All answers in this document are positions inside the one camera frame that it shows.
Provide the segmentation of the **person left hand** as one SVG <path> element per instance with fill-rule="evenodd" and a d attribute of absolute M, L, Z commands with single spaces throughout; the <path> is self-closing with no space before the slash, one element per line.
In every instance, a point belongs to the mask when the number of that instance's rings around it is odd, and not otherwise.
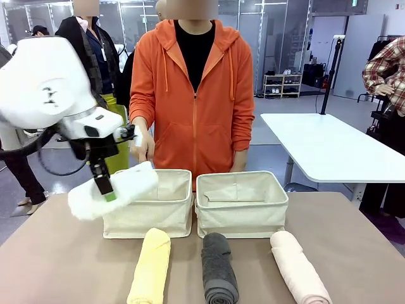
<path fill-rule="evenodd" d="M 232 172 L 243 172 L 247 165 L 248 150 L 236 151 L 234 153 L 234 163 L 231 169 Z"/>

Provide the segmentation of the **person right hand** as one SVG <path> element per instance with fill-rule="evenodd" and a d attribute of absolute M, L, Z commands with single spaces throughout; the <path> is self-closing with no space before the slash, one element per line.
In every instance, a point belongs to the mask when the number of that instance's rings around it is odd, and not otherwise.
<path fill-rule="evenodd" d="M 139 162 L 151 162 L 154 156 L 155 143 L 148 131 L 146 119 L 135 117 L 132 120 L 135 126 L 135 137 L 130 144 L 130 154 Z"/>

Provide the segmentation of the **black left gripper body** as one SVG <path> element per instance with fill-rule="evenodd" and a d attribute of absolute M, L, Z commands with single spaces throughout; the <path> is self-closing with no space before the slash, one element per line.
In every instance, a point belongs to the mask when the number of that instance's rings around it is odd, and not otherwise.
<path fill-rule="evenodd" d="M 112 134 L 107 137 L 92 137 L 85 139 L 70 139 L 70 147 L 76 159 L 98 163 L 100 159 L 106 159 L 119 154 L 118 145 Z"/>

